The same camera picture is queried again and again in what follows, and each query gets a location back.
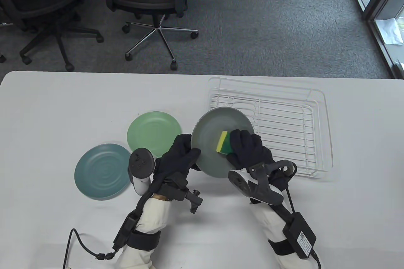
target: hand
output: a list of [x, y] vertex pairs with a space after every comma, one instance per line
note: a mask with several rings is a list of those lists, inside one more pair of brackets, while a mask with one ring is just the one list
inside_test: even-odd
[[170, 150], [156, 160], [153, 179], [164, 179], [175, 172], [187, 177], [190, 168], [199, 170], [195, 163], [200, 154], [200, 149], [191, 149], [191, 135], [178, 135]]
[[249, 168], [258, 163], [274, 163], [271, 151], [262, 146], [261, 137], [250, 134], [247, 130], [233, 130], [230, 133], [230, 145], [234, 153], [227, 155], [227, 160], [237, 169]]

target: yellow sponge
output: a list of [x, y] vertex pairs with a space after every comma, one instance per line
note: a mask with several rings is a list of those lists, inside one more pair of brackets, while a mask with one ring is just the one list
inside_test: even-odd
[[233, 152], [230, 145], [230, 133], [223, 131], [220, 135], [219, 142], [216, 147], [216, 152], [221, 154], [230, 154]]

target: gray carpet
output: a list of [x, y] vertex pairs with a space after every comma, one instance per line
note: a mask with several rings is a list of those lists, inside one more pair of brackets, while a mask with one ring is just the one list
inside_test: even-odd
[[[199, 38], [168, 32], [166, 38], [179, 63], [175, 73], [389, 78], [371, 34], [361, 21], [356, 0], [188, 0], [183, 18], [171, 16], [164, 25], [197, 28]], [[111, 12], [105, 0], [86, 0], [79, 8], [81, 25], [101, 31], [95, 38], [63, 36], [77, 72], [173, 73], [170, 57], [156, 34], [126, 62], [124, 53], [147, 29], [132, 27], [124, 34], [124, 21], [134, 16]], [[151, 23], [151, 18], [143, 21]], [[54, 38], [35, 48], [24, 65], [18, 52], [33, 34], [15, 27], [0, 29], [0, 81], [12, 70], [64, 71]]]

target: white wire dish rack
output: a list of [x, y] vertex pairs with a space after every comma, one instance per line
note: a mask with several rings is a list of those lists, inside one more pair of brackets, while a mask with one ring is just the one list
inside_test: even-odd
[[322, 178], [332, 168], [329, 118], [322, 91], [213, 77], [209, 80], [208, 109], [222, 106], [248, 116], [274, 160], [293, 161], [297, 175]]

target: plate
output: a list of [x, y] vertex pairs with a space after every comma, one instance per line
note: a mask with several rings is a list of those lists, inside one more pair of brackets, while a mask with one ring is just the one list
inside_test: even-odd
[[222, 131], [234, 129], [248, 130], [254, 133], [254, 127], [247, 116], [231, 107], [219, 107], [207, 112], [198, 121], [192, 132], [191, 147], [201, 149], [196, 164], [207, 175], [225, 178], [234, 169], [226, 160], [226, 155], [216, 152]]
[[172, 146], [181, 126], [173, 116], [160, 111], [138, 116], [129, 126], [127, 140], [130, 149], [146, 148], [154, 156], [161, 157]]
[[102, 144], [90, 149], [75, 168], [77, 188], [94, 200], [116, 197], [130, 183], [129, 157], [130, 152], [117, 144]]

